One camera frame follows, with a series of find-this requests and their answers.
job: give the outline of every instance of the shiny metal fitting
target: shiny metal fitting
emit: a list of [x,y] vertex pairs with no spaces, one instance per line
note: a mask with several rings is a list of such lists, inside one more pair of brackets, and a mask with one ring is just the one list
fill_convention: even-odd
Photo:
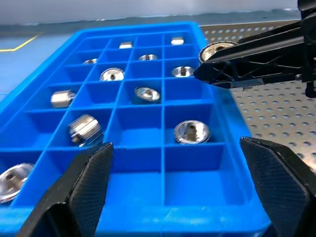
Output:
[[119,45],[119,48],[132,48],[133,42],[122,42]]
[[212,57],[217,51],[223,48],[234,46],[235,44],[237,43],[230,42],[230,41],[221,41],[217,43],[211,43],[201,50],[198,58],[200,62],[204,63],[207,59]]
[[184,40],[183,40],[183,37],[173,37],[171,39],[171,44],[172,45],[182,45],[184,44]]
[[154,54],[145,54],[139,57],[139,61],[151,61],[157,59],[157,56]]
[[86,61],[84,61],[82,64],[96,64],[98,61],[97,58],[93,58],[93,59],[88,59]]
[[0,175],[0,203],[9,202],[18,195],[34,165],[15,165]]
[[91,115],[82,115],[68,127],[72,142],[80,147],[102,143],[101,125]]
[[134,104],[159,103],[160,94],[154,89],[148,87],[137,87],[135,89]]
[[100,81],[123,80],[125,72],[120,68],[109,68],[100,75]]
[[50,97],[50,103],[54,108],[65,108],[71,104],[75,96],[76,94],[73,93],[71,90],[56,91]]
[[175,127],[174,138],[178,143],[198,144],[209,140],[210,131],[203,122],[187,120]]
[[176,78],[187,78],[189,76],[192,76],[193,72],[194,70],[191,67],[177,67],[172,70],[172,74]]

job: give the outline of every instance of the perforated metal table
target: perforated metal table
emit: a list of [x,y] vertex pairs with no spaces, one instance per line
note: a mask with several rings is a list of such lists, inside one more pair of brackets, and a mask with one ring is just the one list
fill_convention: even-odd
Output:
[[[295,21],[202,26],[209,42],[238,41]],[[233,89],[232,95],[254,137],[289,146],[316,170],[316,100],[300,81]]]

